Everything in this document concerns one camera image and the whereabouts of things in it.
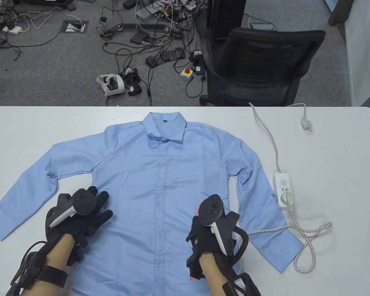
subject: human hand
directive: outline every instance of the human hand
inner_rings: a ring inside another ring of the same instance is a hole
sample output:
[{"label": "human hand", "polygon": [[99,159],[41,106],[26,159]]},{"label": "human hand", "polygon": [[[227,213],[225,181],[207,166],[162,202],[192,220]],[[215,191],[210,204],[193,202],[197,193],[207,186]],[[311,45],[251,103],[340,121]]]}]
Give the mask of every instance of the human hand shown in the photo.
[{"label": "human hand", "polygon": [[215,234],[211,232],[211,227],[204,226],[199,216],[194,216],[191,231],[186,241],[192,242],[193,253],[198,254],[197,259],[204,253],[222,252]]},{"label": "human hand", "polygon": [[[97,194],[97,189],[94,186],[89,187],[88,191],[92,193],[93,196],[96,196]],[[66,198],[70,199],[71,195],[67,194]],[[49,241],[50,238],[56,235],[70,234],[73,236],[77,244],[79,244],[82,248],[85,248],[88,245],[86,238],[93,236],[96,230],[101,225],[106,223],[113,215],[111,210],[107,210],[99,214],[100,209],[108,199],[109,194],[107,191],[100,192],[100,194],[96,197],[96,206],[90,214],[84,216],[75,214],[72,217],[66,218],[59,225],[52,228],[50,228],[47,224],[49,218],[55,212],[57,207],[50,209],[45,222],[45,233],[47,240]]]}]

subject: forearm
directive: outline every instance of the forearm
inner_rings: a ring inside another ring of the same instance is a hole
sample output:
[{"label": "forearm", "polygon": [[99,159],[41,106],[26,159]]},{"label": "forearm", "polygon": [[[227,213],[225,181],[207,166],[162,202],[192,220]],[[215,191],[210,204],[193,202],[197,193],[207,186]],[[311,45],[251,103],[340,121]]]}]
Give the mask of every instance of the forearm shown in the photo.
[{"label": "forearm", "polygon": [[220,272],[215,262],[214,255],[211,253],[201,255],[199,263],[206,277],[211,296],[226,296],[222,286],[226,284],[228,280]]},{"label": "forearm", "polygon": [[[74,244],[74,238],[65,234],[55,248],[48,253],[46,265],[63,270]],[[58,291],[59,287],[50,282],[36,281],[30,290],[23,290],[22,296],[56,296]]]}]

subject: chair mesh back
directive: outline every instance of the chair mesh back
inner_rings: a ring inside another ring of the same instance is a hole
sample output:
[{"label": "chair mesh back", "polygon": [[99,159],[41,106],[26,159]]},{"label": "chair mesh back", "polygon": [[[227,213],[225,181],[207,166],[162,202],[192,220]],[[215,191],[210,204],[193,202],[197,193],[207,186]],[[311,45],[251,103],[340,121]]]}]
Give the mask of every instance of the chair mesh back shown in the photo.
[{"label": "chair mesh back", "polygon": [[234,29],[216,71],[237,86],[266,88],[288,84],[301,76],[302,66],[309,65],[324,37],[324,31]]}]

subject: braided cable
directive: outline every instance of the braided cable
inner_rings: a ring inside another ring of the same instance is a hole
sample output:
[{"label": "braided cable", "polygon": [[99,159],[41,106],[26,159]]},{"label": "braided cable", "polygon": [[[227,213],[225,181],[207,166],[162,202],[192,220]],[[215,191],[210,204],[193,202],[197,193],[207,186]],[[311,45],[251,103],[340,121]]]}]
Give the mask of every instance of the braided cable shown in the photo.
[{"label": "braided cable", "polygon": [[[249,232],[248,235],[250,236],[250,235],[253,235],[253,234],[260,234],[260,233],[268,233],[268,232],[281,231],[281,230],[288,229],[288,228],[296,229],[304,237],[304,239],[305,239],[306,242],[303,245],[303,247],[300,249],[300,251],[296,254],[295,260],[293,261],[293,266],[294,266],[294,268],[295,268],[295,270],[297,272],[302,273],[302,274],[307,274],[307,273],[311,272],[314,269],[315,262],[316,262],[316,256],[315,256],[314,247],[312,246],[312,243],[311,243],[312,240],[321,231],[332,227],[333,226],[333,223],[331,223],[331,222],[325,222],[321,226],[319,226],[319,228],[312,229],[312,230],[307,230],[307,229],[301,228],[299,226],[298,222],[296,221],[293,206],[290,209],[290,213],[292,214],[292,219],[293,219],[294,225],[293,224],[288,224],[288,225],[277,227],[277,228],[273,228],[273,229],[263,229],[263,230],[253,231],[253,232]],[[308,236],[308,235],[306,235],[306,233],[313,233],[313,235]],[[238,240],[239,248],[241,247],[242,241],[243,241],[242,238],[239,237],[239,240]],[[308,269],[300,269],[300,268],[298,268],[298,259],[299,259],[299,256],[301,255],[301,253],[304,251],[304,249],[307,246],[310,248],[310,251],[311,251],[312,263],[311,263],[311,265],[309,266]],[[240,273],[242,272],[242,270],[243,270],[243,262],[242,262],[242,259],[240,259],[240,270],[239,270],[239,272],[237,272],[237,275],[240,275]]]}]

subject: dress shirt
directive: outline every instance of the dress shirt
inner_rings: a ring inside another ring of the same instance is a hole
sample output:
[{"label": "dress shirt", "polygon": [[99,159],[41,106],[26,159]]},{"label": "dress shirt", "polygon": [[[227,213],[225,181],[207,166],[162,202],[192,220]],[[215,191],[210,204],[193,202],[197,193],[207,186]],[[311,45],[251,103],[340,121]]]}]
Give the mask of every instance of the dress shirt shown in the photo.
[{"label": "dress shirt", "polygon": [[[229,176],[238,176],[245,231],[286,225],[257,154],[242,140],[180,113],[150,113],[53,145],[0,201],[0,240],[55,193],[58,179],[90,173],[92,185],[110,194],[114,216],[89,240],[75,270],[79,295],[209,295],[205,280],[190,280],[185,238],[205,198],[218,194],[228,211]],[[289,230],[250,241],[279,272],[303,246]]]}]

